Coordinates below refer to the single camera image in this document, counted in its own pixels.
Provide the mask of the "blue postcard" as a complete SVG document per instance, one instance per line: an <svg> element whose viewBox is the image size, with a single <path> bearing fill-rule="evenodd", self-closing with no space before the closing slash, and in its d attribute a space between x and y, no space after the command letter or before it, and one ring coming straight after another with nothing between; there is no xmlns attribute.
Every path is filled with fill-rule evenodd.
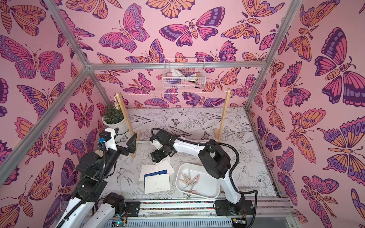
<svg viewBox="0 0 365 228"><path fill-rule="evenodd" d="M166 170L150 173L144 176L144 183L146 186L159 186L169 181L169 174Z"/></svg>

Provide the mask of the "white postcard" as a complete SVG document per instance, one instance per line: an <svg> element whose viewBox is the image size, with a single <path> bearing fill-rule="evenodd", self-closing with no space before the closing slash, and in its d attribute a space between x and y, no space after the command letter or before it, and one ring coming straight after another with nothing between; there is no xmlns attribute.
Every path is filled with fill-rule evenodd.
<svg viewBox="0 0 365 228"><path fill-rule="evenodd" d="M144 176L154 172L156 165L143 165L139 176L140 181L144 181Z"/></svg>
<svg viewBox="0 0 365 228"><path fill-rule="evenodd" d="M170 176L167 173L144 177L145 194L170 190Z"/></svg>
<svg viewBox="0 0 365 228"><path fill-rule="evenodd" d="M152 168L149 172L155 173L166 170L169 175L172 175L175 173L175 170L173 169L172 165L168 160L164 160L160 162L158 165L156 165L154 168Z"/></svg>

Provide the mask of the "grey clothespin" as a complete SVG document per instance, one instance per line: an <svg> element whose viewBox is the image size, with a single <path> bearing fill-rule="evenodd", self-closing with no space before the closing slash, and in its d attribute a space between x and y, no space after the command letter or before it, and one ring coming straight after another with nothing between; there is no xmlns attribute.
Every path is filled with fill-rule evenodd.
<svg viewBox="0 0 365 228"><path fill-rule="evenodd" d="M184 189L186 191L191 191L191 190L193 190L193 188L195 187L195 185L196 185L196 182L193 181L193 182L189 183L188 185L184 186Z"/></svg>

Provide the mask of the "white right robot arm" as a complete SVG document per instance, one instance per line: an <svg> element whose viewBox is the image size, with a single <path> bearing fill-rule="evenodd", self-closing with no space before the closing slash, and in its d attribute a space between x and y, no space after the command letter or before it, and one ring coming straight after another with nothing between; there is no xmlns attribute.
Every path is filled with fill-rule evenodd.
<svg viewBox="0 0 365 228"><path fill-rule="evenodd" d="M150 143L156 148L151 154L153 162L159 163L176 153L198 157L207 173L220 181L231 211L236 215L245 212L245 195L254 194L253 214L256 215L258 191L243 192L234 183L232 173L239 163L239 153L233 146L215 140L193 142L160 128L153 128L151 134Z"/></svg>

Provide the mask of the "beige clothespin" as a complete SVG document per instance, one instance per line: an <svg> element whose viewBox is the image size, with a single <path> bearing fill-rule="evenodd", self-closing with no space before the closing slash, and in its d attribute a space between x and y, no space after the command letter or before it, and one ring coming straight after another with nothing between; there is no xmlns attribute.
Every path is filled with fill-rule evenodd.
<svg viewBox="0 0 365 228"><path fill-rule="evenodd" d="M184 178L184 179L179 179L179 181L181 181L183 184L185 184L186 186L190 183L189 179Z"/></svg>
<svg viewBox="0 0 365 228"><path fill-rule="evenodd" d="M200 175L195 176L195 177L192 179L191 184L197 184L197 183L198 183L198 181L199 181L199 178L200 178Z"/></svg>
<svg viewBox="0 0 365 228"><path fill-rule="evenodd" d="M195 194L195 195L201 195L201 193L200 192L197 192L197 191L195 191L195 190L188 190L188 191L186 191L187 193L190 193L190 194Z"/></svg>
<svg viewBox="0 0 365 228"><path fill-rule="evenodd" d="M190 171L188 171L188 173L184 173L183 174L183 178L184 178L186 184L191 183L192 182L192 179L191 179Z"/></svg>

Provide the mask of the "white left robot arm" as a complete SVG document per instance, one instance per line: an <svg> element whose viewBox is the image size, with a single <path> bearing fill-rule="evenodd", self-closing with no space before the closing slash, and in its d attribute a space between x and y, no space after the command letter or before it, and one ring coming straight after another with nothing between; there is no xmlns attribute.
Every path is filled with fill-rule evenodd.
<svg viewBox="0 0 365 228"><path fill-rule="evenodd" d="M136 152L138 134L127 141L127 147L116 144L117 129L107 128L99 134L98 148L102 155L90 152L81 157L76 170L81 173L81 180L72 193L71 200L56 225L57 228L78 228L87 214L92 210L107 185L110 172L116 166L121 155L128 156Z"/></svg>

